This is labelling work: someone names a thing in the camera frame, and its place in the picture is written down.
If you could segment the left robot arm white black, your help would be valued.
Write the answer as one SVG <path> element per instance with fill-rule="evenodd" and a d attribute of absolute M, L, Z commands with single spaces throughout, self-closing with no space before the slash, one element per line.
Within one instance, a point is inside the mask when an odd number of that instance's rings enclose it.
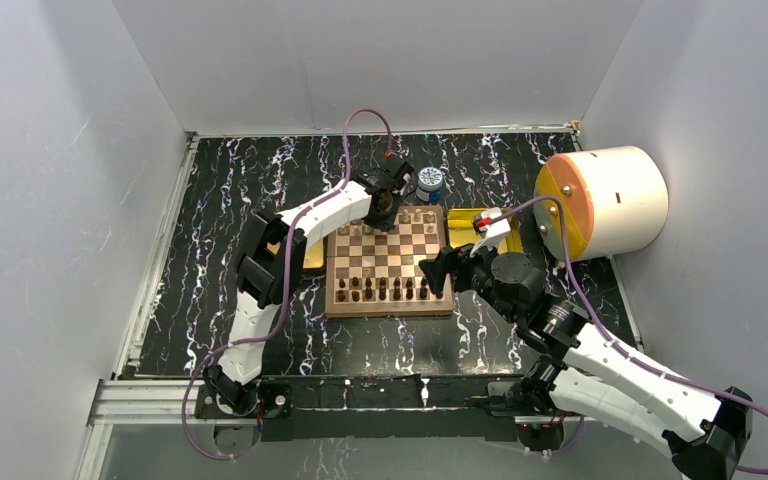
<path fill-rule="evenodd" d="M 406 161 L 391 157 L 381 166 L 358 170 L 337 187 L 295 208 L 252 215 L 241 231 L 236 264 L 236 309 L 229 341 L 204 381 L 235 416 L 254 411 L 263 350 L 280 329 L 301 280 L 311 246 L 339 227 L 359 220 L 382 231 L 394 219 L 414 174 Z"/>

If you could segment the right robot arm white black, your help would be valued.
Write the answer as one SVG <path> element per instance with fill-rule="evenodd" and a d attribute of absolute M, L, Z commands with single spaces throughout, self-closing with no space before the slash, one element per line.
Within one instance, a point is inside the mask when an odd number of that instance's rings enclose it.
<path fill-rule="evenodd" d="M 471 405 L 499 416 L 583 414 L 650 444 L 689 479 L 732 478 L 751 435 L 748 395 L 699 391 L 670 381 L 669 369 L 639 352 L 622 355 L 624 342 L 548 292 L 527 255 L 499 252 L 509 231 L 485 227 L 478 242 L 445 246 L 418 263 L 431 292 L 474 291 L 539 354 L 519 382 L 489 384 Z"/>

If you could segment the wooden chess board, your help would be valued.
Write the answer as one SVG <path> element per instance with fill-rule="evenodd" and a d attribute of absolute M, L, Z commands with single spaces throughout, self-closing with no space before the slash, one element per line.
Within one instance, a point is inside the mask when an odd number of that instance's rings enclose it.
<path fill-rule="evenodd" d="M 407 210 L 411 216 L 411 223 L 401 222 L 401 212 Z M 413 221 L 415 210 L 420 210 L 423 222 L 417 224 Z M 436 221 L 435 233 L 426 232 L 424 216 L 427 212 L 434 212 Z M 395 228 L 383 232 L 365 225 L 360 220 L 353 220 L 343 226 L 348 228 L 346 235 L 339 235 L 337 230 L 332 232 L 325 240 L 326 245 L 326 277 L 325 277 L 325 314 L 330 318 L 359 318 L 359 317 L 384 317 L 384 316 L 449 316 L 454 310 L 454 294 L 450 283 L 446 283 L 443 290 L 435 294 L 428 289 L 427 282 L 423 278 L 418 262 L 424 259 L 436 257 L 440 249 L 448 244 L 445 227 L 445 212 L 439 205 L 402 206 L 399 208 L 395 219 Z M 361 234 L 352 236 L 353 226 L 359 226 Z M 354 288 L 351 279 L 357 277 L 360 286 Z M 379 279 L 387 278 L 387 296 L 385 300 L 378 298 Z M 394 288 L 393 281 L 400 278 L 402 297 L 393 301 L 391 293 Z M 366 278 L 373 281 L 373 298 L 364 298 Z M 405 281 L 413 278 L 414 297 L 411 300 L 405 298 Z M 338 287 L 339 279 L 344 279 L 346 287 Z M 428 298 L 420 299 L 419 290 L 422 287 L 428 289 Z M 346 300 L 337 301 L 337 292 L 344 291 Z M 359 291 L 361 299 L 358 302 L 351 301 L 351 292 Z"/>

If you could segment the blue white small jar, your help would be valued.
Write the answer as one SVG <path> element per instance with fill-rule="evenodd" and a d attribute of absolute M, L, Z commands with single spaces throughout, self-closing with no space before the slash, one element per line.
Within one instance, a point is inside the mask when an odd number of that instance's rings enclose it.
<path fill-rule="evenodd" d="M 445 184 L 443 172 L 436 167 L 425 167 L 417 173 L 416 198 L 423 204 L 437 204 Z"/>

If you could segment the right gold tin tray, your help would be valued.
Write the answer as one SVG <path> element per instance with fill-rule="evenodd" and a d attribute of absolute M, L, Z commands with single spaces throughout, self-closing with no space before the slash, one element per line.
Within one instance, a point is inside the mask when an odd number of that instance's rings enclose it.
<path fill-rule="evenodd" d="M 476 215 L 479 215 L 487 207 L 477 208 L 453 208 L 446 216 L 446 232 L 448 244 L 452 248 L 457 248 L 466 244 L 476 243 L 480 240 L 479 234 L 474 230 L 472 221 Z M 519 223 L 514 217 L 507 219 L 510 227 L 510 233 L 500 243 L 499 253 L 524 252 L 522 238 L 519 233 Z"/>

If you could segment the gold tin tray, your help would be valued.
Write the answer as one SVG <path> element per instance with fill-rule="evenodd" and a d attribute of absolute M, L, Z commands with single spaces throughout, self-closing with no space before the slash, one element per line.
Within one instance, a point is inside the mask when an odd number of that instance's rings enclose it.
<path fill-rule="evenodd" d="M 452 248 L 457 248 L 466 244 L 476 243 L 480 240 L 479 234 L 474 230 L 472 221 L 476 215 L 479 215 L 487 207 L 477 208 L 453 208 L 446 216 L 446 232 L 448 244 Z M 507 219 L 510 227 L 510 233 L 500 243 L 499 253 L 524 252 L 522 238 L 519 233 L 519 223 L 514 217 Z"/>
<path fill-rule="evenodd" d="M 266 242 L 263 248 L 257 252 L 256 259 L 266 265 L 268 271 L 274 271 L 283 275 L 286 272 L 284 265 L 287 239 L 282 238 L 276 242 Z M 320 274 L 325 271 L 325 247 L 323 240 L 312 242 L 303 233 L 292 237 L 291 274 L 303 275 Z"/>

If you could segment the left gold tin tray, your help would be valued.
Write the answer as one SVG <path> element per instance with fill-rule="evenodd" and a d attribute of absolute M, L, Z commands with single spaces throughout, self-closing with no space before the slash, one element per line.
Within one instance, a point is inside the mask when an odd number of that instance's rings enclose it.
<path fill-rule="evenodd" d="M 256 259 L 266 265 L 268 271 L 274 271 L 283 275 L 286 272 L 284 265 L 287 239 L 282 238 L 276 242 L 266 242 L 263 248 L 257 252 Z M 292 237 L 291 274 L 303 275 L 320 274 L 325 271 L 325 247 L 323 240 L 312 242 L 303 233 Z"/>

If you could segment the white cylinder orange lid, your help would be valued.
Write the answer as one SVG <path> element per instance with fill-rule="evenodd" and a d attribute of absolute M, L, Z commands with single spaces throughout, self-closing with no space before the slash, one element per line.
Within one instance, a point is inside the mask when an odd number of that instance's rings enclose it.
<path fill-rule="evenodd" d="M 555 154 L 540 169 L 534 195 L 554 196 L 562 204 L 541 201 L 533 207 L 543 243 L 558 260 L 564 258 L 563 231 L 572 261 L 640 250 L 661 232 L 669 209 L 660 170 L 635 146 Z"/>

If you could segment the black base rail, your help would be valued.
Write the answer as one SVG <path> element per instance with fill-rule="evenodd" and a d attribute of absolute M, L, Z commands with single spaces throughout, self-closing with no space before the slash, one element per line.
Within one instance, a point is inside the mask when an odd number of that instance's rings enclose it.
<path fill-rule="evenodd" d="M 583 419 L 524 394 L 521 381 L 518 375 L 269 376 L 232 387 L 205 380 L 192 413 L 249 423 L 265 442 L 478 438 L 545 456 L 570 448 Z"/>

